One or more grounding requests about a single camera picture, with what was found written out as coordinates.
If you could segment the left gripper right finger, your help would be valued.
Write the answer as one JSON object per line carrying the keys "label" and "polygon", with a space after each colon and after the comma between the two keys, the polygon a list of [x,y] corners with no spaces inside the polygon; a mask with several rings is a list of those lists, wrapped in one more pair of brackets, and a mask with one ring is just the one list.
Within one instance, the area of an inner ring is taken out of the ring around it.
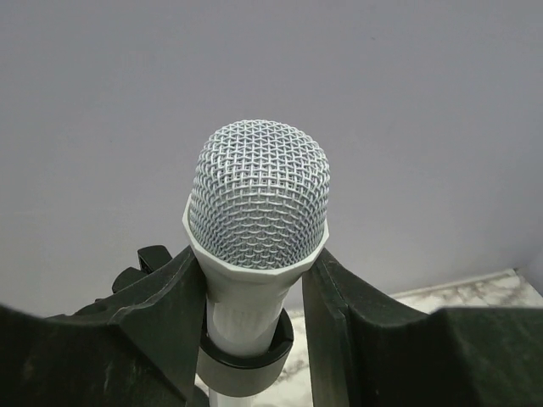
{"label": "left gripper right finger", "polygon": [[542,311],[424,313],[323,251],[304,274],[316,406],[539,406]]}

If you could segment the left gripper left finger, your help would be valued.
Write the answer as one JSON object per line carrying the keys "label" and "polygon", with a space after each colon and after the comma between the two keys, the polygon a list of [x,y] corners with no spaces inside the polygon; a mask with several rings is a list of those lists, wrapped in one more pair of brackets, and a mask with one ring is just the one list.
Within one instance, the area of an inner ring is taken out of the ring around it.
{"label": "left gripper left finger", "polygon": [[73,315],[1,308],[2,405],[207,405],[195,384],[205,279],[193,251],[138,255],[140,270]]}

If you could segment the white microphone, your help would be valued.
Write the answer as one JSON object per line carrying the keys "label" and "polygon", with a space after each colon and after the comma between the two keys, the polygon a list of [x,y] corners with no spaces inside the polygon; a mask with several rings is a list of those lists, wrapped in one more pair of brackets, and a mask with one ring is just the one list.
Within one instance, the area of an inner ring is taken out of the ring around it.
{"label": "white microphone", "polygon": [[269,351],[289,289],[328,239],[329,192],[326,154],[291,125],[240,120],[205,143],[182,223],[220,351],[243,359]]}

